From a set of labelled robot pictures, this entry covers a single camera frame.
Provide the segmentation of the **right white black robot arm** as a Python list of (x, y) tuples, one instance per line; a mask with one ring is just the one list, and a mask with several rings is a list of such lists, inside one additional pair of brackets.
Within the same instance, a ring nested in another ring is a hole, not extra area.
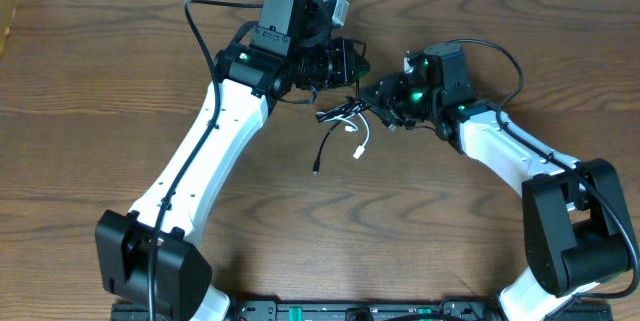
[(478, 97), (466, 43), (407, 54), (403, 71), (361, 96), (385, 126), (433, 130), (520, 196), (527, 267), (486, 319), (549, 320), (585, 298), (631, 295), (639, 286), (639, 246), (616, 169), (547, 146), (517, 126), (503, 103)]

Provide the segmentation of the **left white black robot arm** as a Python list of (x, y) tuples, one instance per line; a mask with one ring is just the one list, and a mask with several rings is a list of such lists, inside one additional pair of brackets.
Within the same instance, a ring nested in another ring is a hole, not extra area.
[(370, 69), (363, 42), (334, 37), (347, 0), (263, 0), (228, 46), (205, 56), (203, 105), (169, 163), (126, 213), (95, 228), (115, 320), (221, 320), (229, 297), (199, 251), (214, 201), (242, 150), (292, 89), (355, 84)]

